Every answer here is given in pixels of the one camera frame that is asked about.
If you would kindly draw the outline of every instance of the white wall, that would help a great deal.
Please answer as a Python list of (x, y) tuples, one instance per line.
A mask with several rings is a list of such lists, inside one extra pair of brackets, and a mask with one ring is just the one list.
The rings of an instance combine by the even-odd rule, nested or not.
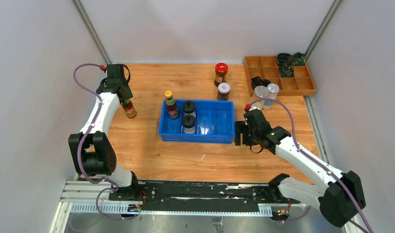
[(333, 0), (82, 0), (113, 62), (241, 64), (305, 51)]
[[(94, 98), (74, 68), (100, 56), (71, 1), (0, 0), (0, 232), (49, 231), (65, 180), (68, 136)], [(101, 72), (78, 72), (94, 88)]]
[(331, 160), (360, 175), (375, 232), (395, 232), (395, 0), (344, 1), (309, 67)]

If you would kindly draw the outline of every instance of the red jar lid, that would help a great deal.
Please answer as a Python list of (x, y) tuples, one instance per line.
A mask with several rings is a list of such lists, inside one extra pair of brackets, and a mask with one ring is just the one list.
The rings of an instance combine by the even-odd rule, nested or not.
[(217, 63), (216, 64), (216, 72), (218, 72), (218, 73), (226, 73), (227, 69), (228, 69), (228, 67), (225, 63)]

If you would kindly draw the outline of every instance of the blue plastic bin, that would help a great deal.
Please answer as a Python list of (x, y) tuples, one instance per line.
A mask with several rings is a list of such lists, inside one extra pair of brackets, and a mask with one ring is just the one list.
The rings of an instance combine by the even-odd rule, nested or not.
[(196, 104), (196, 133), (182, 133), (183, 103), (176, 100), (180, 116), (171, 119), (163, 101), (159, 134), (163, 141), (231, 143), (235, 136), (235, 108), (232, 101), (192, 100)]

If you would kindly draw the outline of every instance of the wooden floor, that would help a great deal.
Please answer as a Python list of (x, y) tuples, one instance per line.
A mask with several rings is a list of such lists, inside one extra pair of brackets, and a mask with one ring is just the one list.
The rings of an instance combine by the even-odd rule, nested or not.
[[(129, 119), (119, 108), (113, 118), (109, 140), (118, 163), (136, 173), (139, 179), (223, 182), (268, 182), (280, 173), (304, 182), (310, 180), (285, 160), (264, 151), (254, 154), (246, 146), (232, 144), (163, 142), (158, 121), (164, 92), (175, 99), (215, 100), (214, 65), (127, 64), (131, 70), (130, 88), (137, 116)], [(236, 120), (243, 120), (249, 103), (242, 65), (230, 65), (226, 79), (231, 85), (229, 100), (235, 105)], [(278, 97), (292, 112), (297, 140), (318, 154), (303, 97)], [(263, 110), (271, 126), (292, 132), (286, 111), (273, 105)]]

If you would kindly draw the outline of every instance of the wooden compartment tray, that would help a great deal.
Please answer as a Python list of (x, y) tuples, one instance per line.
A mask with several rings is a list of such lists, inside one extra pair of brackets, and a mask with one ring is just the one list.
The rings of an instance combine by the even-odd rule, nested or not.
[(244, 72), (249, 95), (253, 96), (252, 78), (259, 76), (279, 85), (280, 96), (311, 96), (316, 92), (307, 64), (293, 66), (294, 77), (282, 78), (275, 56), (250, 56), (244, 59)]

